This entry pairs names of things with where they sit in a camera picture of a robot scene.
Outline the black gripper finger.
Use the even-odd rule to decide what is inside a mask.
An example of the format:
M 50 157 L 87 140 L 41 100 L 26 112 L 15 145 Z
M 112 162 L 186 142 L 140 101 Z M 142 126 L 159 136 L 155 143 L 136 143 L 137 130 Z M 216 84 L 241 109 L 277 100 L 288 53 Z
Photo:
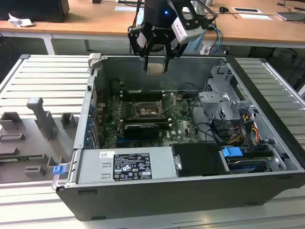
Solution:
M 179 58 L 188 46 L 188 42 L 181 44 L 175 37 L 164 35 L 164 46 L 165 46 L 165 61 L 164 61 L 164 72 L 168 71 L 169 61 L 174 58 Z
M 148 41 L 144 42 L 144 46 L 141 47 L 138 43 L 138 39 L 142 39 L 142 37 L 145 38 L 144 35 L 140 37 L 142 34 L 140 26 L 134 27 L 130 26 L 128 27 L 128 38 L 130 41 L 130 45 L 132 47 L 132 50 L 136 56 L 140 56 L 144 58 L 144 67 L 143 69 L 147 71 L 148 68 L 148 59 L 149 59 L 149 54 L 153 50 L 153 46 L 156 44 L 156 33 L 152 33 L 151 35 L 148 36 Z

